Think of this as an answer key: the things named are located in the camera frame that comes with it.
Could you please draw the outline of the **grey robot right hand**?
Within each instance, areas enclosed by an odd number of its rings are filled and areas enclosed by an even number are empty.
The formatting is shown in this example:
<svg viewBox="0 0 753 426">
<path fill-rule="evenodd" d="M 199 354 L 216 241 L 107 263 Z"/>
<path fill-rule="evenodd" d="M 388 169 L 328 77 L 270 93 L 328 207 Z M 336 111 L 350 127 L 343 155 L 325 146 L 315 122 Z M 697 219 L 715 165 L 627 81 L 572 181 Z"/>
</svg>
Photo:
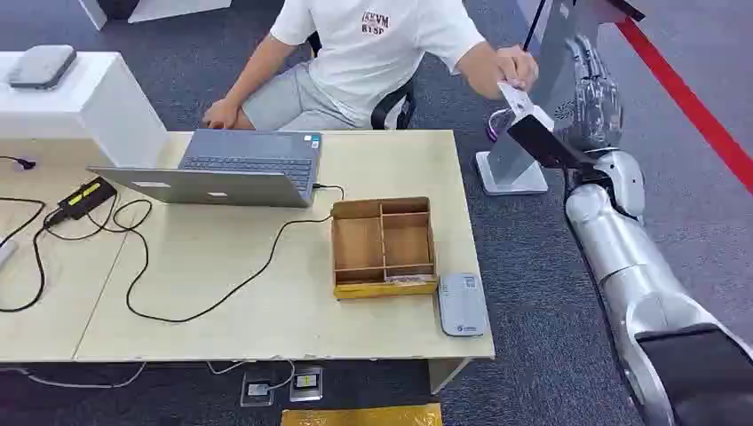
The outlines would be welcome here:
<svg viewBox="0 0 753 426">
<path fill-rule="evenodd" d="M 582 151 L 613 148 L 622 138 L 623 107 L 618 86 L 590 39 L 567 40 L 575 71 L 573 121 L 567 141 Z"/>
</svg>

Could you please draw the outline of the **person's left hand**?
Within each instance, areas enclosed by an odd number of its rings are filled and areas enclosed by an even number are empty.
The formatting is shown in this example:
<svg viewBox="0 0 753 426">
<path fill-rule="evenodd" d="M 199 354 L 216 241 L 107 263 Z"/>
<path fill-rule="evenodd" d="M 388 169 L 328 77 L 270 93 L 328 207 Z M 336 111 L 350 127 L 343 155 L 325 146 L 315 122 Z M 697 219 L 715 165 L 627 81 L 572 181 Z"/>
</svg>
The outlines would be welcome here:
<svg viewBox="0 0 753 426">
<path fill-rule="evenodd" d="M 499 79 L 519 90 L 530 91 L 539 75 L 535 59 L 519 44 L 498 49 L 496 64 L 501 73 Z"/>
</svg>

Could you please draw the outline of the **person's right hand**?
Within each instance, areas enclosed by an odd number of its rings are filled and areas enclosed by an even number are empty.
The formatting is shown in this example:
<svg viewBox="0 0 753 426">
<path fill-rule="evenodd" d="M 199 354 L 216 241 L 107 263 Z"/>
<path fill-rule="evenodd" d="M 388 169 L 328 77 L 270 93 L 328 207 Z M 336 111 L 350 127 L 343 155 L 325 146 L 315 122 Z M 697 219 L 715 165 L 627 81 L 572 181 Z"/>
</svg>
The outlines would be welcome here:
<svg viewBox="0 0 753 426">
<path fill-rule="evenodd" d="M 212 103 L 202 118 L 208 129 L 232 129 L 238 122 L 240 105 L 232 99 L 219 99 Z"/>
</svg>

